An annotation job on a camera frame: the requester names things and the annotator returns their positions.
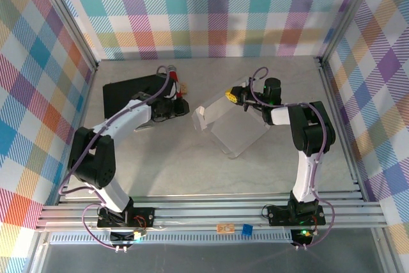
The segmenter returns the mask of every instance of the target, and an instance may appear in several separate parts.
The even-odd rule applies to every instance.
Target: plaid backdrop
[[[349,0],[66,0],[102,59],[317,55]]]
[[[364,0],[330,66],[360,174],[409,272],[409,0]]]
[[[49,0],[0,0],[0,272],[24,266],[90,76]]]

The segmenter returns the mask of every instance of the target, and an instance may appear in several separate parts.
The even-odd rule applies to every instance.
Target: blue cube
[[[251,237],[252,233],[253,233],[253,226],[248,225],[248,224],[244,224],[243,225],[243,230],[242,230],[242,235]]]

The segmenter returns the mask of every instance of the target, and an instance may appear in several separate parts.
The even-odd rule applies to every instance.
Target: vent grille
[[[96,237],[109,243],[108,233],[95,233]],[[148,233],[137,241],[138,244],[172,243],[172,244],[228,244],[228,243],[283,243],[290,242],[290,230],[253,231],[251,237],[243,236],[241,232],[218,234],[214,231],[167,231],[163,233]],[[96,244],[85,231],[52,233],[51,244]]]

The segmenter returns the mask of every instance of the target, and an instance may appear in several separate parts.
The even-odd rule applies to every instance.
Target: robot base
[[[116,212],[112,212],[107,208],[101,208],[99,211],[99,218],[96,224],[97,228],[138,228],[153,227],[155,219],[155,209],[152,207],[127,209],[125,216],[121,218]]]
[[[267,206],[267,217],[270,226],[314,226],[325,225],[322,206],[318,206],[313,215],[305,215],[296,219],[291,217],[287,206]]]

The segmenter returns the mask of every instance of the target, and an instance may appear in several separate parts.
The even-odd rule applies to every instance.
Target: small wooden block
[[[235,225],[234,224],[218,224],[217,233],[234,233]]]
[[[187,94],[187,84],[185,84],[184,82],[180,84],[180,93],[182,95]]]

